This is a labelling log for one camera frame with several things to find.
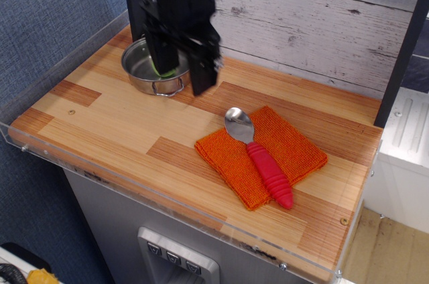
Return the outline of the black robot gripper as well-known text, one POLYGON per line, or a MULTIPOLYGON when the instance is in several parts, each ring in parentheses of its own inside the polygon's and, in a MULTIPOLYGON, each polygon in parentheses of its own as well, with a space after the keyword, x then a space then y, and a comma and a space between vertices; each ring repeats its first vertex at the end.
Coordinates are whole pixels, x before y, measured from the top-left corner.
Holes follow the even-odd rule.
POLYGON ((144 0, 145 39, 151 59, 178 67, 178 52, 185 54, 194 96, 217 83, 221 59, 220 35, 210 19, 216 0, 144 0))

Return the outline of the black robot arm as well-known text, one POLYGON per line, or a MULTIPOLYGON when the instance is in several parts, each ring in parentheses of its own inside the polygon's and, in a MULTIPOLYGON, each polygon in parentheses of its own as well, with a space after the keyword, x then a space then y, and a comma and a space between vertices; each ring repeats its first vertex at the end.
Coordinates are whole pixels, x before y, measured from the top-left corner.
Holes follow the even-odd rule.
POLYGON ((183 53, 194 95, 217 83, 221 37, 210 19, 216 0, 143 0, 145 39, 159 74, 179 67, 183 53))

